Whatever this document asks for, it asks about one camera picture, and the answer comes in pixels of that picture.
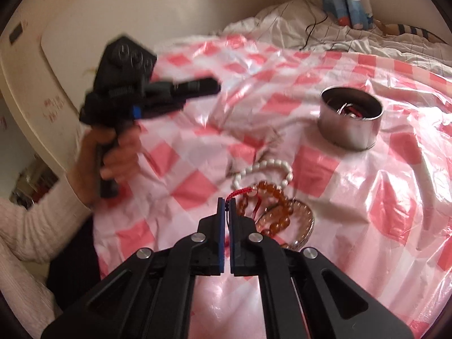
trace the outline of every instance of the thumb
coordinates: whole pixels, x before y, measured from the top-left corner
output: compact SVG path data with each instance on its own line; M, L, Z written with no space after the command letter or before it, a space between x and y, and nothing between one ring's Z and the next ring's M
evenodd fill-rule
M107 127L93 127L85 135L84 142L89 147L95 147L98 144L105 145L111 143L116 137L116 131Z

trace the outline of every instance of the red and white tablecloth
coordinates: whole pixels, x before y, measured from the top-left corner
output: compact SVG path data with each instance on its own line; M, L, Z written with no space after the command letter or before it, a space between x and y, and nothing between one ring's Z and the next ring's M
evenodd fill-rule
M142 174L95 213L102 274L143 246L166 249L195 232L230 193L231 173L278 158L293 165L288 195L315 214L308 245L420 338L452 287L452 82L389 58L283 50L242 36L175 47L160 55L152 80L206 75L221 80L218 97L141 122ZM320 135L319 95L334 85L382 101L372 149L349 152ZM265 338L258 279L198 278L190 337Z

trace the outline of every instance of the silver screw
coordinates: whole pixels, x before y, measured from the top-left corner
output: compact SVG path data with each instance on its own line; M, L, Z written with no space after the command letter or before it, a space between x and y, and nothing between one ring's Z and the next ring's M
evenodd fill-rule
M319 255L319 253L317 252L316 249L308 247L303 250L303 255L307 258L316 258Z
M206 240L206 235L204 233L196 232L192 234L193 242L204 242Z
M152 250L147 247L143 247L136 252L136 257L140 259L150 258L152 255Z
M263 239L264 239L264 236L257 232L251 233L248 236L248 240L250 240L251 242L259 243L259 242L262 242Z

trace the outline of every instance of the pearl bracelet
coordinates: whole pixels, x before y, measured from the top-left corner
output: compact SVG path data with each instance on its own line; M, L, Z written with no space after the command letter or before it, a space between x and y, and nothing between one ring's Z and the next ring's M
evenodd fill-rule
M279 159L267 159L267 160L263 160L261 162L255 163L252 166L246 167L240 173L237 173L234 177L234 181L232 182L232 189L233 190L240 189L240 181L242 180L243 177L245 177L253 172L263 170L264 168L267 168L267 167L281 168L287 173L286 178L279 185L279 187L281 189L286 188L287 185L293 180L293 169L288 162L286 162L284 160L279 160Z

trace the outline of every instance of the person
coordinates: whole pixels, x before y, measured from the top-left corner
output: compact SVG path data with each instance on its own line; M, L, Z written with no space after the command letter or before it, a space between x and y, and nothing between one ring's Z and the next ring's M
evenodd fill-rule
M115 137L112 129L85 135L73 168L30 210L0 199L0 291L31 337L38 339L61 313L53 294L27 272L21 261L50 262L71 241L98 200L96 146ZM118 138L104 157L103 179L126 182L139 173L140 128Z

